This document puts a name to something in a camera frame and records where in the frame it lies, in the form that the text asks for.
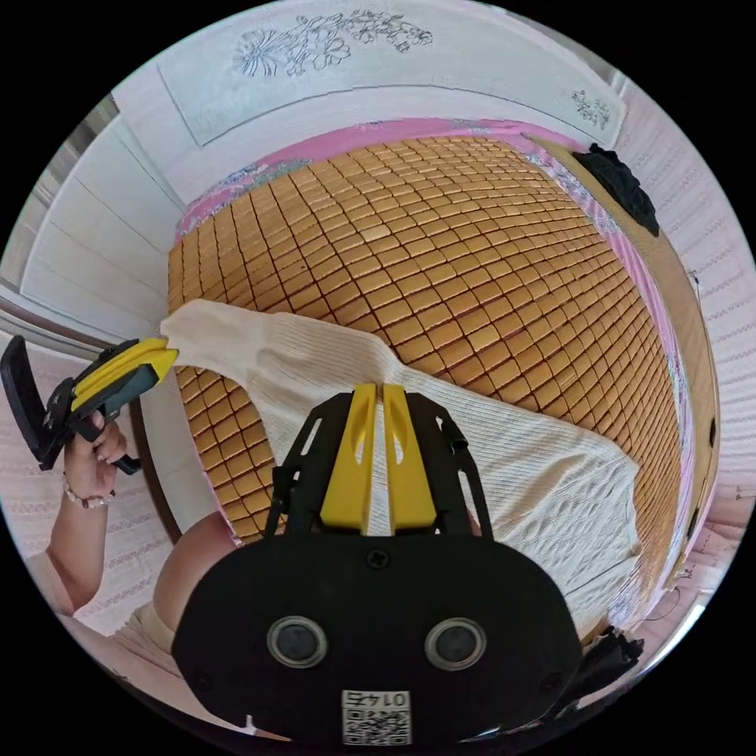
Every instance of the qr code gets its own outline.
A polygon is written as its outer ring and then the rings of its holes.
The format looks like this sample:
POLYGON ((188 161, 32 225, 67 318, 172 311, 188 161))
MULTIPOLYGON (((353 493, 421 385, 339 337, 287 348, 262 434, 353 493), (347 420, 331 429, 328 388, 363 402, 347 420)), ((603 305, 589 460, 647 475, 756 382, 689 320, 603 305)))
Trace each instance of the qr code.
POLYGON ((344 691, 343 739, 348 746, 408 746, 412 714, 408 691, 344 691))
POLYGON ((410 712, 407 709, 345 709, 344 743, 355 746, 409 745, 410 712))

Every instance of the finger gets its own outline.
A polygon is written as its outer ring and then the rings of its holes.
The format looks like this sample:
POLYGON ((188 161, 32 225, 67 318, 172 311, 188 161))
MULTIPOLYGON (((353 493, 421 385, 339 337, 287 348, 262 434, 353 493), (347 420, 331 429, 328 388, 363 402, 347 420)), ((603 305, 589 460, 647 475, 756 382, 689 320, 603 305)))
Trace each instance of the finger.
POLYGON ((97 440, 94 442, 94 448, 97 449, 101 447, 104 443, 107 443, 108 439, 110 439, 113 434, 117 434, 119 432, 120 431, 118 429, 117 423, 108 423, 97 440))
POLYGON ((110 464, 113 464, 115 461, 118 461, 121 457, 123 457, 124 454, 126 454, 126 438, 121 435, 121 437, 118 439, 116 450, 111 455, 109 455, 106 461, 110 464))
POLYGON ((102 442, 102 444, 97 449, 97 459, 98 459, 98 461, 107 461, 114 454, 117 454, 119 446, 120 446, 122 440, 123 440, 124 446, 125 446, 125 439, 118 432, 117 429, 116 429, 115 432, 109 433, 108 437, 105 439, 105 441, 102 442))
MULTIPOLYGON (((97 429, 102 429, 105 426, 105 418, 102 416, 102 413, 97 411, 93 412, 89 416, 89 421, 97 429)), ((98 445, 98 443, 100 443, 102 435, 103 434, 100 434, 100 436, 94 442, 90 442, 87 441, 80 433, 77 433, 71 441, 72 453, 77 457, 88 457, 91 454, 92 449, 94 449, 98 445)))

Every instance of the screw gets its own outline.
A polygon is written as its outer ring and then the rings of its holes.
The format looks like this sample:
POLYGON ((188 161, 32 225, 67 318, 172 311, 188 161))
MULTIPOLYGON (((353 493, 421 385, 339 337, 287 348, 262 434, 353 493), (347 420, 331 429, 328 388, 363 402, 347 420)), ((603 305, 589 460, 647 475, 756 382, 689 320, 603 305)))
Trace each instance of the screw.
POLYGON ((384 567, 388 567, 389 561, 388 554, 381 549, 371 549, 368 552, 368 567, 371 567, 372 569, 383 569, 384 567))

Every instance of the bracelet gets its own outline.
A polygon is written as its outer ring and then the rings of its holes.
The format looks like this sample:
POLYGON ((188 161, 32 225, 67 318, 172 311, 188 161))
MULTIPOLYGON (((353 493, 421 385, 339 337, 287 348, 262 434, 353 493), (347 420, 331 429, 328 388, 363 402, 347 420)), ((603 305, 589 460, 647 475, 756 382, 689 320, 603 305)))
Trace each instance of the bracelet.
POLYGON ((106 506, 113 501, 114 493, 111 491, 109 496, 95 496, 93 498, 80 498, 77 496, 69 486, 69 481, 63 476, 63 492, 69 498, 71 503, 80 506, 83 510, 96 509, 99 506, 106 506))

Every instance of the camera lens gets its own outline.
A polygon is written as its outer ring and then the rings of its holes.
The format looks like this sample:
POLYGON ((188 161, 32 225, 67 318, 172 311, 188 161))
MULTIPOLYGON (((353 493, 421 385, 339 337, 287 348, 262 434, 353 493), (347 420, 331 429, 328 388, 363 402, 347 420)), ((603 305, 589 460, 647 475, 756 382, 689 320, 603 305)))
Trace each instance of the camera lens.
POLYGON ((439 622, 425 639, 425 655, 435 667, 447 672, 467 669, 486 650, 483 629, 472 620, 454 617, 439 622))
POLYGON ((283 617, 268 630, 268 650, 281 664, 306 669, 322 661, 328 641, 317 622, 307 617, 283 617))

